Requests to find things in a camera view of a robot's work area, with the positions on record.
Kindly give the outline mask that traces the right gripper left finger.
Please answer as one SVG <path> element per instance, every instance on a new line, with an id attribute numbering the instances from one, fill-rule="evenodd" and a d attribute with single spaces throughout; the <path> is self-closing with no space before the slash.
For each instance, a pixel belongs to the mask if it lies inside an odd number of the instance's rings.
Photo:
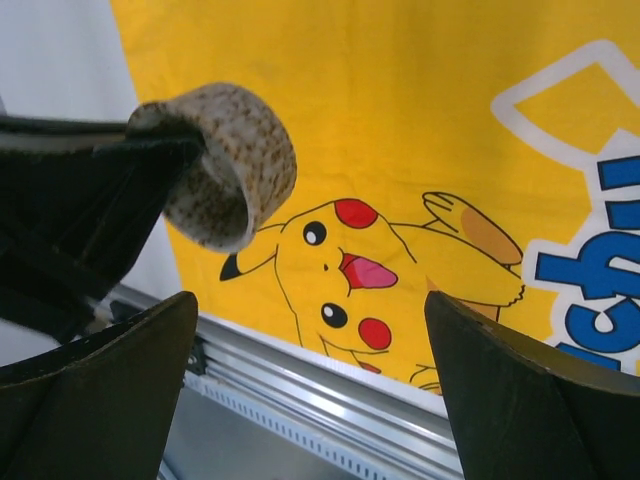
<path id="1" fill-rule="evenodd" d="M 2 478 L 156 478 L 197 319 L 195 295 L 180 292 L 2 367 Z"/>

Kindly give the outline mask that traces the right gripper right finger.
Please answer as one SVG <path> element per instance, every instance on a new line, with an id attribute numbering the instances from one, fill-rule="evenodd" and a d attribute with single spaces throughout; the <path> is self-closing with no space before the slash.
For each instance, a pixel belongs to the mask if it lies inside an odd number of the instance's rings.
<path id="1" fill-rule="evenodd" d="M 639 380 L 441 293 L 427 330 L 467 479 L 636 479 Z"/>

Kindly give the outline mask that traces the yellow Pikachu placemat cloth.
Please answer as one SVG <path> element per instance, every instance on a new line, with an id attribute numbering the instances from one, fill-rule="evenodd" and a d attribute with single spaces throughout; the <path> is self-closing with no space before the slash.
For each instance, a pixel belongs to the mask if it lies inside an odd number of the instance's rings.
<path id="1" fill-rule="evenodd" d="M 639 372 L 635 1 L 116 1 L 141 101 L 255 93 L 291 196 L 220 253 L 169 225 L 201 309 L 433 393 L 446 293 Z"/>

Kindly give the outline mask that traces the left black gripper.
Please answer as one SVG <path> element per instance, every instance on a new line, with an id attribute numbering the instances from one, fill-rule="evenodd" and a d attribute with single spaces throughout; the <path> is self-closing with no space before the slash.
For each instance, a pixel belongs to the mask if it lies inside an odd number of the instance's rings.
<path id="1" fill-rule="evenodd" d="M 1 315 L 69 342 L 132 269 L 197 135 L 1 117 Z"/>

